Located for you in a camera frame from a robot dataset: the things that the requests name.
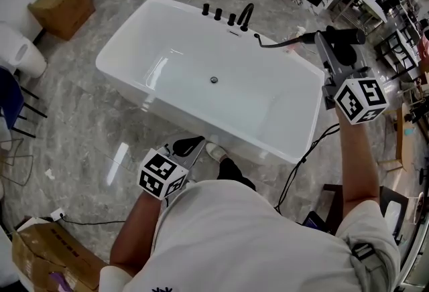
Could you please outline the white bathtub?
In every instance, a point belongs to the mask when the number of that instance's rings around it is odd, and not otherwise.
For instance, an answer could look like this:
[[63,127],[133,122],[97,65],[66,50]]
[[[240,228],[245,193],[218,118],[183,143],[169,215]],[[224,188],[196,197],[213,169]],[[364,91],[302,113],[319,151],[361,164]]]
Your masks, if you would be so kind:
[[311,145],[324,72],[197,7],[145,1],[95,64],[141,110],[256,164],[297,163]]

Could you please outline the round wooden table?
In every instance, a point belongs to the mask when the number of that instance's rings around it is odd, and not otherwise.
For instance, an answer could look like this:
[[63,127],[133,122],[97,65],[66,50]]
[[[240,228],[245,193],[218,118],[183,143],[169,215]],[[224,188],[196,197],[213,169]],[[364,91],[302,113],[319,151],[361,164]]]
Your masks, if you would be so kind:
[[[393,111],[385,111],[384,114],[391,114]],[[378,161],[379,165],[396,164],[396,167],[389,169],[387,172],[404,170],[410,172],[413,168],[414,161],[414,140],[415,126],[411,121],[410,109],[406,103],[402,103],[395,113],[393,127],[396,131],[396,150],[395,158]]]

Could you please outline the black gooseneck faucet spout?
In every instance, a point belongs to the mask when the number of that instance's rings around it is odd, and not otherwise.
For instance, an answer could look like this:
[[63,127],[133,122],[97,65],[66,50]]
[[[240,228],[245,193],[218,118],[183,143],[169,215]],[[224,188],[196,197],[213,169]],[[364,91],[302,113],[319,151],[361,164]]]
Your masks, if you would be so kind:
[[254,4],[249,3],[244,10],[241,12],[238,20],[237,25],[240,26],[240,30],[246,32],[248,30],[249,21],[251,19],[252,13],[254,10]]

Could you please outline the person's white shirt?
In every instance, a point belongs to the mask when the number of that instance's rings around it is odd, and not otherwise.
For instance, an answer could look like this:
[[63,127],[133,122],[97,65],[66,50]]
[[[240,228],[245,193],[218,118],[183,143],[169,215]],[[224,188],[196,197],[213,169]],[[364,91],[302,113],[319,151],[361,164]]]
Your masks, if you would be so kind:
[[104,267],[99,292],[392,292],[399,272],[374,201],[357,205],[331,235],[280,216],[239,182],[208,180],[160,216],[142,270],[132,277]]

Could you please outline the closed brown cardboard box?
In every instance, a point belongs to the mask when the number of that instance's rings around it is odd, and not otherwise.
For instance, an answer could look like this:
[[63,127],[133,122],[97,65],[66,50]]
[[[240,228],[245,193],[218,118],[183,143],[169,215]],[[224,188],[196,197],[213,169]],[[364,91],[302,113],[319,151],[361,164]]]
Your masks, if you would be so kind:
[[93,0],[36,0],[27,8],[48,33],[66,41],[95,12]]

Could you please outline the black frame table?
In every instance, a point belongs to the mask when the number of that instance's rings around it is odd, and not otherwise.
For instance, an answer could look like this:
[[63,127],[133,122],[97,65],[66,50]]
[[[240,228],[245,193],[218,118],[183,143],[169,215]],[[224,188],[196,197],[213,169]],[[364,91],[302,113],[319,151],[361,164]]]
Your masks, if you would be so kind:
[[419,75],[418,57],[404,34],[395,29],[374,46],[376,60],[386,66],[389,80],[415,81]]

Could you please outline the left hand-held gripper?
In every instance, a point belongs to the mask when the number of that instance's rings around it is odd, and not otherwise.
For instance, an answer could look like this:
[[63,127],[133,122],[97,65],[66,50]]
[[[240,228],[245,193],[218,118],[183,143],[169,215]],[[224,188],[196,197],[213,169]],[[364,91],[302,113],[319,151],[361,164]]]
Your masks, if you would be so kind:
[[[172,145],[173,153],[178,157],[197,155],[204,144],[202,136],[177,140]],[[180,190],[189,170],[166,156],[165,148],[150,149],[143,158],[138,171],[138,186],[149,195],[163,200]]]

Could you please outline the person's right forearm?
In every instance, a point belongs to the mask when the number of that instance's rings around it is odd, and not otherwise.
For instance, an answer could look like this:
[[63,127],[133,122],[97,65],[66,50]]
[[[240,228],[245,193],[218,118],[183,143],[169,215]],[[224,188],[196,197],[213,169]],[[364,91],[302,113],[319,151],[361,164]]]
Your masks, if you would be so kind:
[[379,202],[379,176],[364,124],[352,125],[336,109],[341,138],[344,209],[366,200]]

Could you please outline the white vanity basin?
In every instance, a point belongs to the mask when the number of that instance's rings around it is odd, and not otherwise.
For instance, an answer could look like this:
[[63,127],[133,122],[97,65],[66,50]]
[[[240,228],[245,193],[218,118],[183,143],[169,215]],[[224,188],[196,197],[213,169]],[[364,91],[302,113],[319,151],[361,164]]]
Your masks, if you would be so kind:
[[402,206],[400,203],[390,201],[384,214],[387,227],[393,236],[395,235],[395,230],[400,219],[401,209]]

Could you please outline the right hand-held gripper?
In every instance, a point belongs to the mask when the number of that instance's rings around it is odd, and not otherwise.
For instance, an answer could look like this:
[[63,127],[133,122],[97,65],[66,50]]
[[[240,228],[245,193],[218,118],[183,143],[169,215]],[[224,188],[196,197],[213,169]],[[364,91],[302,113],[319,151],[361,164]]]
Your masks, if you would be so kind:
[[[388,108],[385,91],[372,69],[368,66],[355,69],[362,66],[360,45],[345,46],[345,65],[342,65],[321,31],[316,32],[314,41],[328,72],[340,73],[328,77],[322,87],[326,109],[339,107],[348,122],[356,125],[375,120]],[[354,70],[345,72],[347,66]]]

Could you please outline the purple plastic item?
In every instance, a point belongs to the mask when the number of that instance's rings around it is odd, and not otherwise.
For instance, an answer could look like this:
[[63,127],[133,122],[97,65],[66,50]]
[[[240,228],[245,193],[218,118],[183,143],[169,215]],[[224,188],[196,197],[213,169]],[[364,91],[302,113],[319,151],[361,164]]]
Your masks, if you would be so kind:
[[61,272],[50,272],[49,277],[58,284],[58,292],[74,292]]

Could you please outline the pink pump soap bottle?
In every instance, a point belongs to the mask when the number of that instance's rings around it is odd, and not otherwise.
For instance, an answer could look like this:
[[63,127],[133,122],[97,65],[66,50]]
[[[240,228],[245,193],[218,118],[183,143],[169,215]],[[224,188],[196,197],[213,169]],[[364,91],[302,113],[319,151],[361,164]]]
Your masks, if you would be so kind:
[[[301,35],[303,35],[303,34],[305,34],[305,33],[306,33],[306,28],[298,25],[298,26],[296,27],[296,29],[295,29],[292,33],[290,33],[290,34],[289,34],[289,36],[288,36],[288,40],[292,40],[292,39],[294,39],[294,38],[298,38],[298,37],[300,37]],[[290,45],[288,45],[288,46],[286,47],[286,51],[287,51],[288,53],[295,52],[295,51],[296,51],[296,49],[297,49],[298,47],[300,47],[300,45],[301,45],[301,43],[300,43],[300,42],[296,42],[296,43],[290,44]]]

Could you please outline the torn brown cardboard box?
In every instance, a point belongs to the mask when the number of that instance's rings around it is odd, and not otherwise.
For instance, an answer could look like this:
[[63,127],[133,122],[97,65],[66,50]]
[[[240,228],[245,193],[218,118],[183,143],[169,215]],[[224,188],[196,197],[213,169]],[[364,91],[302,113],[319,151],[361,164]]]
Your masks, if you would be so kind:
[[50,272],[61,272],[74,292],[98,292],[106,264],[55,222],[13,233],[12,259],[36,292],[58,292]]

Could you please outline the black cylindrical plastic part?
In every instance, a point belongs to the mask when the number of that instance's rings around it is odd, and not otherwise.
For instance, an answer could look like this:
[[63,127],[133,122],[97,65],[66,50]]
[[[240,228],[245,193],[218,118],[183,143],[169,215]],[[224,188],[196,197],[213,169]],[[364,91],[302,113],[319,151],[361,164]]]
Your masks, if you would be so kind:
[[358,28],[335,29],[333,26],[327,26],[325,36],[331,44],[363,45],[366,42],[365,33]]

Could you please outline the metal frame white table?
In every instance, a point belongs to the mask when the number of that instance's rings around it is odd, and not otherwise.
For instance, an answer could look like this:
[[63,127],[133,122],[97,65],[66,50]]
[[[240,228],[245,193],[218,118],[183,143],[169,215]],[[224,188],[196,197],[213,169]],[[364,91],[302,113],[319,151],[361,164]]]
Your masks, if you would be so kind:
[[372,18],[378,19],[382,23],[387,23],[386,14],[383,12],[381,6],[376,2],[376,0],[360,0],[362,4],[367,7],[366,13],[370,15],[367,21],[361,21],[352,11],[351,5],[356,0],[350,0],[348,3],[344,4],[343,0],[339,0],[333,7],[332,12],[335,11],[337,7],[338,12],[332,14],[332,22],[336,22],[340,17],[345,18],[349,23],[358,27],[362,30],[366,30],[366,24]]

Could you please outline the person's left forearm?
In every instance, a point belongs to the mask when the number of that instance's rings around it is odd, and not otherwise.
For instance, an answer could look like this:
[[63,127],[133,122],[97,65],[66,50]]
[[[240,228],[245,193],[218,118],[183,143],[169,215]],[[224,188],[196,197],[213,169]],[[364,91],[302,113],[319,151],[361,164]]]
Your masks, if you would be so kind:
[[162,202],[142,192],[115,239],[109,264],[132,277],[149,260]]

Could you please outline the blue chair with black legs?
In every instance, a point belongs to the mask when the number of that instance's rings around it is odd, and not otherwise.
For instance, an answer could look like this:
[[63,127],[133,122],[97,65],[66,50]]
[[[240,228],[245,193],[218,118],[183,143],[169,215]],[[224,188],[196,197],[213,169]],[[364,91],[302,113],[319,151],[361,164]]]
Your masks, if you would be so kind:
[[25,88],[22,89],[19,82],[15,79],[15,76],[8,69],[0,66],[0,117],[5,119],[7,128],[10,131],[15,131],[19,134],[35,139],[35,135],[15,127],[17,119],[26,120],[25,117],[20,115],[20,112],[23,108],[27,108],[45,119],[48,117],[26,103],[24,101],[23,92],[37,100],[39,99],[36,95],[32,94]]

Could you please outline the black waist device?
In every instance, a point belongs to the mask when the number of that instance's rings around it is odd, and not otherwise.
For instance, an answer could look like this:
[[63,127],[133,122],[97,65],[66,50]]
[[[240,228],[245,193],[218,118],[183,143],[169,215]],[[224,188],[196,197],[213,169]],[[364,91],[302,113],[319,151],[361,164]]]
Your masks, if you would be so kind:
[[326,223],[315,211],[310,211],[308,213],[302,225],[305,227],[317,229],[323,232],[326,231]]

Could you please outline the person's white shoe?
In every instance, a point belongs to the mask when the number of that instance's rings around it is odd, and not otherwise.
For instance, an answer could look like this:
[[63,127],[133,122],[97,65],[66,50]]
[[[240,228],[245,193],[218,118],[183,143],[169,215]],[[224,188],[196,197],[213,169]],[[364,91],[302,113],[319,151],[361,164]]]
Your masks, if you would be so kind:
[[215,143],[207,143],[205,149],[208,155],[219,163],[228,157],[226,151]]

